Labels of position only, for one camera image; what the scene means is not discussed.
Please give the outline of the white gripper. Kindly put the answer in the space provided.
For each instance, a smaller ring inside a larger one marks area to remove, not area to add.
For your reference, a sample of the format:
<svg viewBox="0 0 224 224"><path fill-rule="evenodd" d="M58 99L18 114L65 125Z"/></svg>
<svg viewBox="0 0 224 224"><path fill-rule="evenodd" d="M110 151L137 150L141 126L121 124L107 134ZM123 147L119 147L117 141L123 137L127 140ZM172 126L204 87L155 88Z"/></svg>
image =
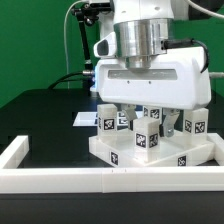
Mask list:
<svg viewBox="0 0 224 224"><path fill-rule="evenodd" d="M211 100L209 73L202 72L203 64L201 47L169 49L153 57L149 69L131 70L123 60L104 59L96 67L97 90L103 101L122 104L128 121L137 118L135 105L164 108L163 134L172 137L179 109L203 108Z"/></svg>

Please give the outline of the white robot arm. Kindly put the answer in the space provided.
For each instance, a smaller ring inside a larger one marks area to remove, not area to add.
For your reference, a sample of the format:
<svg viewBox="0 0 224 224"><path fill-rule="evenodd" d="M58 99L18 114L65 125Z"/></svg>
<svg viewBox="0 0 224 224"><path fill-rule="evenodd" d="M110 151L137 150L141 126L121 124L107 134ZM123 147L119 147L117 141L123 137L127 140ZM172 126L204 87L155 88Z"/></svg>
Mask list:
<svg viewBox="0 0 224 224"><path fill-rule="evenodd" d="M94 45L97 91L105 102L162 108L162 132L174 134L181 110L211 100L207 46L174 39L174 20L216 17L224 0L204 8L192 0L81 0L73 10L82 24L101 23Z"/></svg>

